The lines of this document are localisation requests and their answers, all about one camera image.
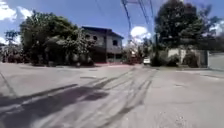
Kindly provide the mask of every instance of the window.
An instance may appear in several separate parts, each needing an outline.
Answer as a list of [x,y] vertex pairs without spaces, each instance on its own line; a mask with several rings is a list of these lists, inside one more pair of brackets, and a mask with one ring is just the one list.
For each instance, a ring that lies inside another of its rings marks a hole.
[[89,39],[89,38],[90,38],[90,35],[86,35],[85,38],[86,38],[86,39]]
[[113,46],[118,46],[117,40],[113,40]]
[[97,41],[97,40],[98,40],[98,38],[97,38],[96,36],[93,36],[93,40]]

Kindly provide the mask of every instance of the gate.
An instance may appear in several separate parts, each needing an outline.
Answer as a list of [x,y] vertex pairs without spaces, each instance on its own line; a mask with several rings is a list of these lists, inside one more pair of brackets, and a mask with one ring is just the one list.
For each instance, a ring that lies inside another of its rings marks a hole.
[[212,53],[208,55],[208,66],[211,69],[224,71],[224,53]]

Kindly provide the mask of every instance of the roof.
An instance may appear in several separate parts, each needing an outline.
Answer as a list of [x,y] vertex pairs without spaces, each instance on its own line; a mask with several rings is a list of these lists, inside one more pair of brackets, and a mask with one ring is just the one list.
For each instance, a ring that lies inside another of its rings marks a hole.
[[108,32],[108,35],[116,36],[116,37],[124,39],[124,37],[122,37],[121,35],[113,32],[112,29],[109,29],[109,28],[98,28],[98,27],[88,27],[88,26],[83,26],[82,28],[84,30],[96,31],[96,32],[103,33],[103,34]]

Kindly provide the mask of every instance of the white wall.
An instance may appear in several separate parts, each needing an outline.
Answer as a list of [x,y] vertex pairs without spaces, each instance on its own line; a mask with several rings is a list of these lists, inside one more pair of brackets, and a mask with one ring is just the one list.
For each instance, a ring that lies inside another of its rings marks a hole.
[[[118,45],[114,46],[113,41],[117,40]],[[120,38],[108,36],[107,37],[107,52],[120,54],[122,53],[122,40]]]
[[97,32],[93,32],[93,31],[86,31],[85,35],[89,35],[90,39],[93,39],[93,36],[96,36],[97,37],[96,45],[98,45],[98,46],[104,45],[104,35],[99,34]]
[[[97,33],[94,31],[85,31],[85,35],[90,35],[90,39],[93,39],[93,36],[97,36],[97,45],[104,46],[104,34]],[[118,46],[113,45],[113,40],[117,40]],[[107,52],[114,53],[114,54],[121,54],[122,53],[122,39],[119,37],[114,36],[107,36]]]

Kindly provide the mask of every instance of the building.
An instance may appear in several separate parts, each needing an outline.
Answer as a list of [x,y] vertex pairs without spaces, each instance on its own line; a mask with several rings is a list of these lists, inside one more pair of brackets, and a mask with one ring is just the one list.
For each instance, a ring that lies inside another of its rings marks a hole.
[[94,62],[121,62],[123,37],[107,28],[82,27],[86,39],[93,39],[96,45],[93,51]]

